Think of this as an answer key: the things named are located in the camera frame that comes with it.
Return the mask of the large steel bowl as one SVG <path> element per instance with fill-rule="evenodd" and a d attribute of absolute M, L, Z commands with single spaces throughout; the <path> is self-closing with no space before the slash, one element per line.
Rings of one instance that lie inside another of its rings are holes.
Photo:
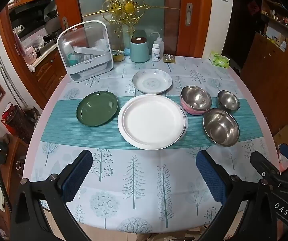
<path fill-rule="evenodd" d="M 240 136 L 240 129 L 235 118 L 227 111 L 213 108 L 203 116 L 203 129 L 215 144 L 223 147 L 235 145 Z"/>

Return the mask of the small steel bowl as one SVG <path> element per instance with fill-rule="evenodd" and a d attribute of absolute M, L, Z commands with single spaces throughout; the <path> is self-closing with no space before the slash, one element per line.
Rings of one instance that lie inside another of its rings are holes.
<path fill-rule="evenodd" d="M 228 113 L 235 113 L 240 108 L 239 99 L 227 90 L 218 92 L 216 105 L 219 109 L 227 111 Z"/>

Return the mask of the pink steel-lined bowl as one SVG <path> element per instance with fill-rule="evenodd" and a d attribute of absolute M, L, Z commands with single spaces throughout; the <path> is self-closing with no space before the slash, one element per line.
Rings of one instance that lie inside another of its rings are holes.
<path fill-rule="evenodd" d="M 181 90 L 180 103 L 188 114 L 199 116 L 211 108 L 212 98 L 204 89 L 189 85 Z"/>

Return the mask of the white paper plate stack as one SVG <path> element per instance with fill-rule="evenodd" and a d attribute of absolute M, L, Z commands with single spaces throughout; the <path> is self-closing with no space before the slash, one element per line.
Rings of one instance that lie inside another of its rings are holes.
<path fill-rule="evenodd" d="M 120 109 L 117 123 L 128 143 L 147 151 L 175 144 L 187 128 L 187 118 L 181 107 L 160 95 L 133 97 Z"/>

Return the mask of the green plastic plate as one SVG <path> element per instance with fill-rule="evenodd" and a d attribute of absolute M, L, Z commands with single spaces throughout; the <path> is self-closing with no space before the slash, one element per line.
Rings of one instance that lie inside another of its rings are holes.
<path fill-rule="evenodd" d="M 101 126 L 113 118 L 118 107 L 118 98 L 113 93 L 108 91 L 91 93 L 77 106 L 77 119 L 86 126 Z"/>

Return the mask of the white floral ceramic plate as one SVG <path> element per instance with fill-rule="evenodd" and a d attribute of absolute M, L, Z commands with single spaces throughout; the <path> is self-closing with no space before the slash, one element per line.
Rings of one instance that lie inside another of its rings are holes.
<path fill-rule="evenodd" d="M 134 74 L 132 83 L 141 93 L 162 94 L 172 86 L 173 80 L 167 72 L 149 68 Z"/>

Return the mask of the wooden cabinet right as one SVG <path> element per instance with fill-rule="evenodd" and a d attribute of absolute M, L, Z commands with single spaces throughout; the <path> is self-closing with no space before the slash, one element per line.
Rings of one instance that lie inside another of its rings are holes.
<path fill-rule="evenodd" d="M 279 0 L 262 0 L 264 22 L 241 78 L 259 105 L 272 134 L 288 124 L 288 10 Z"/>

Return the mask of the tree pattern tablecloth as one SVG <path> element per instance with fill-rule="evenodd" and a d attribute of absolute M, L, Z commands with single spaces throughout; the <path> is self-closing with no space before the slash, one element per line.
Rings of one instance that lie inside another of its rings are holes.
<path fill-rule="evenodd" d="M 234 114 L 239 141 L 221 147 L 206 136 L 202 117 L 189 115 L 185 135 L 172 146 L 157 151 L 140 150 L 120 135 L 117 119 L 98 127 L 81 124 L 76 116 L 80 101 L 98 91 L 109 91 L 124 105 L 140 92 L 132 78 L 140 70 L 158 68 L 173 81 L 164 93 L 180 101 L 181 90 L 199 85 L 212 98 L 220 90 L 234 93 L 240 109 Z M 115 64 L 110 72 L 75 83 L 64 77 L 42 112 L 26 156 L 24 177 L 43 181 L 59 174 L 78 154 L 88 149 L 93 165 L 68 208 L 82 224 L 123 232 L 172 232 L 188 230 L 213 220 L 220 209 L 197 166 L 196 154 L 206 150 L 229 174 L 257 182 L 260 174 L 250 163 L 259 151 L 278 165 L 273 137 L 265 118 L 241 78 L 230 68 L 213 66 L 207 59 L 177 57 L 162 61 Z"/>

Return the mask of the white pill bottle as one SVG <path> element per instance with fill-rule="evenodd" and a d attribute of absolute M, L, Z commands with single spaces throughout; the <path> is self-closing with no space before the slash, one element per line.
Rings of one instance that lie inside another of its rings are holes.
<path fill-rule="evenodd" d="M 154 62 L 160 61 L 160 45 L 159 44 L 152 45 L 152 61 Z"/>

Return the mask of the teal canister brown lid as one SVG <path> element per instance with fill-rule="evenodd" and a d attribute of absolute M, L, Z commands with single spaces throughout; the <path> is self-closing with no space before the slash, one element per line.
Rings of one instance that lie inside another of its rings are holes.
<path fill-rule="evenodd" d="M 145 63 L 149 60 L 147 38 L 137 37 L 130 41 L 130 59 L 135 63 Z"/>

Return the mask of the white squeeze bottle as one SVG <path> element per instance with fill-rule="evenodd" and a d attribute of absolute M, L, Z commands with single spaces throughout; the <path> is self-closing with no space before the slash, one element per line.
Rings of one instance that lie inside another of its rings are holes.
<path fill-rule="evenodd" d="M 154 44 L 160 45 L 160 57 L 162 58 L 164 56 L 164 41 L 162 40 L 162 37 L 159 32 L 152 32 L 151 35 L 156 34 L 156 40 L 154 41 Z"/>

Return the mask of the pink kitchen appliance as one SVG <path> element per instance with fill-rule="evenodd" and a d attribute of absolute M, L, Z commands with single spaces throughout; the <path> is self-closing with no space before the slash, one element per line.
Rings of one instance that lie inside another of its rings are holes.
<path fill-rule="evenodd" d="M 32 46 L 25 50 L 24 60 L 28 65 L 32 65 L 37 60 L 36 51 Z"/>

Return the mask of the small yellow jar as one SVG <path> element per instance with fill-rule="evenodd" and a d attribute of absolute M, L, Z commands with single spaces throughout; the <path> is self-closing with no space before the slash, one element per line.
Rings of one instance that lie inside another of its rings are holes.
<path fill-rule="evenodd" d="M 113 61 L 118 63 L 124 61 L 125 55 L 123 51 L 120 50 L 112 50 Z"/>

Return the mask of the white clear storage box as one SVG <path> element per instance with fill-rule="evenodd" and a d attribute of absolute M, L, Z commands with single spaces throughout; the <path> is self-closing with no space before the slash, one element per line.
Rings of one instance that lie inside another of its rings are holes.
<path fill-rule="evenodd" d="M 83 82 L 113 69 L 106 25 L 99 20 L 81 22 L 63 31 L 57 47 L 70 79 Z"/>

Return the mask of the gold door ornament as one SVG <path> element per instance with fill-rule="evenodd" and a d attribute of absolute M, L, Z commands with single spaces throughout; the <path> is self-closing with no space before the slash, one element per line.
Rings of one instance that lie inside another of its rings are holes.
<path fill-rule="evenodd" d="M 133 38 L 141 18 L 146 11 L 152 9 L 180 10 L 178 7 L 150 5 L 145 0 L 103 0 L 99 10 L 82 12 L 81 18 L 100 15 L 104 21 L 115 27 L 114 33 L 118 37 L 121 37 L 125 27 L 128 36 Z"/>

